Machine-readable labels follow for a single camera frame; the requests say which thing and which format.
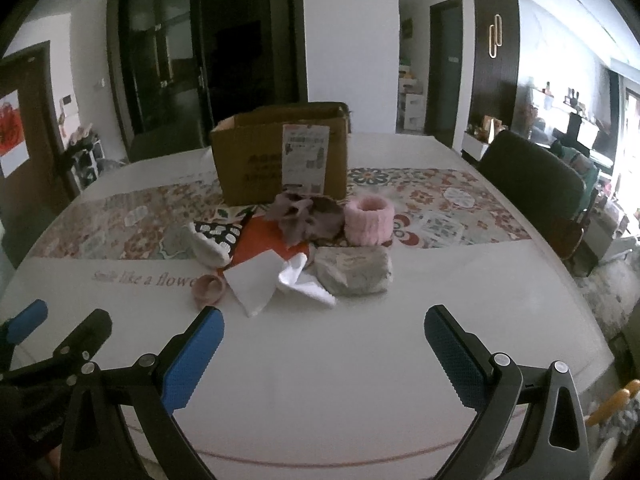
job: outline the orange cloth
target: orange cloth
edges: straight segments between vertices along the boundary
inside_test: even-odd
[[[277,222],[269,222],[261,216],[254,216],[242,229],[236,252],[229,267],[250,260],[269,249],[273,249],[284,260],[290,260],[298,253],[305,253],[309,256],[308,243],[302,242],[287,248]]]

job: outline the blue grip pad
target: blue grip pad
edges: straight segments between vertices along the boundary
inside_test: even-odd
[[[169,366],[162,380],[162,403],[168,413],[184,408],[225,334],[222,313],[214,309]]]
[[[19,345],[27,339],[31,332],[44,323],[48,314],[47,304],[44,301],[34,301],[7,322],[6,341],[9,344]]]
[[[424,317],[424,335],[462,404],[476,412],[484,410],[487,391],[482,370],[435,308]]]

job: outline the glass door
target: glass door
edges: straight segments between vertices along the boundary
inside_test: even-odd
[[[194,139],[210,127],[192,0],[121,0],[122,66],[135,134]]]

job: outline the gray pouch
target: gray pouch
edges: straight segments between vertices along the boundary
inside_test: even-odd
[[[319,247],[316,276],[334,296],[360,296],[387,290],[393,280],[386,248]]]

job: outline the white cloth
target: white cloth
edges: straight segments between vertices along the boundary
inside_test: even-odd
[[[276,289],[283,292],[294,290],[335,306],[335,298],[322,288],[315,277],[303,270],[305,265],[304,253],[286,262],[275,251],[269,250],[225,270],[224,275],[248,317],[259,314],[271,301]]]

